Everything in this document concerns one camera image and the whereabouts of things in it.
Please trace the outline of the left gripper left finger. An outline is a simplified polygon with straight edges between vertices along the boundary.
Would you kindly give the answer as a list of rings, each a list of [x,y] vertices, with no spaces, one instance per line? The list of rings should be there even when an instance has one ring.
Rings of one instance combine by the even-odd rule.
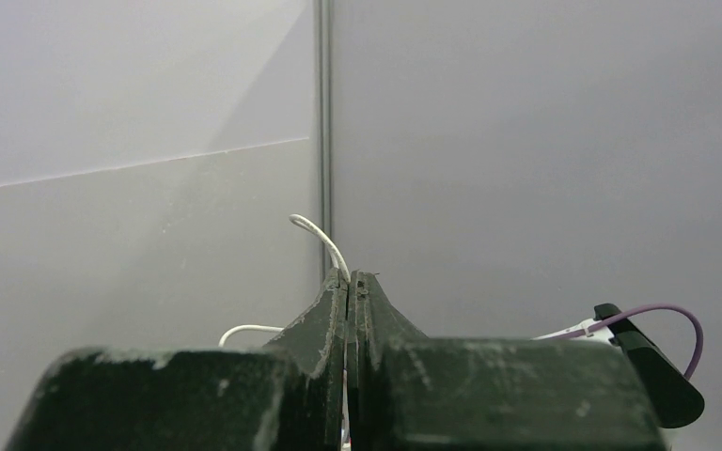
[[[251,350],[70,350],[46,369],[9,450],[338,450],[347,282],[337,270]]]

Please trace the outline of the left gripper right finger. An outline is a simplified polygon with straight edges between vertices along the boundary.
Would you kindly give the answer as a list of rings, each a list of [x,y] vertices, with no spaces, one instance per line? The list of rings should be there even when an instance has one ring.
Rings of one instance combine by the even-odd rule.
[[[348,293],[355,450],[663,450],[627,359],[585,340],[431,338],[356,271]]]

